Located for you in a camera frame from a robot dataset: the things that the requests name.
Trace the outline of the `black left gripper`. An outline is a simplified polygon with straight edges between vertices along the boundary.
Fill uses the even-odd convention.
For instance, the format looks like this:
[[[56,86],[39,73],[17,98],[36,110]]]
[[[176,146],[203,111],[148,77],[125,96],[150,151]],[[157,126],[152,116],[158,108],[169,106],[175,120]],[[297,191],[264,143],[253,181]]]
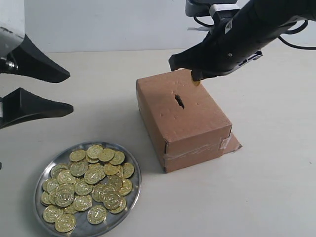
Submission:
[[[0,72],[14,73],[50,83],[70,77],[69,71],[52,61],[25,36],[25,26],[1,24]],[[45,118],[61,118],[74,111],[70,104],[51,101],[18,88],[0,98],[0,127]]]

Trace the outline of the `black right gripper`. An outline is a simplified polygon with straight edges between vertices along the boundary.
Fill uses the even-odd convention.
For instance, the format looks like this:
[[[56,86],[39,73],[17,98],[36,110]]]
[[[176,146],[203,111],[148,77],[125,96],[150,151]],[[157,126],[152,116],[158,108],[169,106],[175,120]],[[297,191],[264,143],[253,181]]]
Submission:
[[[215,78],[231,71],[263,47],[257,36],[257,17],[237,14],[214,35],[183,52],[173,54],[171,71],[190,69],[193,81]]]

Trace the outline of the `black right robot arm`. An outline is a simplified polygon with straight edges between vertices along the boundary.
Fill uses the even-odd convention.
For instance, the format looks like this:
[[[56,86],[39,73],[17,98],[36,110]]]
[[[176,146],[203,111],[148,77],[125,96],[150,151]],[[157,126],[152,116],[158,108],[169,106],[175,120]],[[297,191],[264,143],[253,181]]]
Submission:
[[[225,76],[263,55],[261,49],[298,21],[315,21],[314,0],[188,0],[188,17],[214,22],[202,42],[169,58],[172,71],[191,70],[193,81]]]

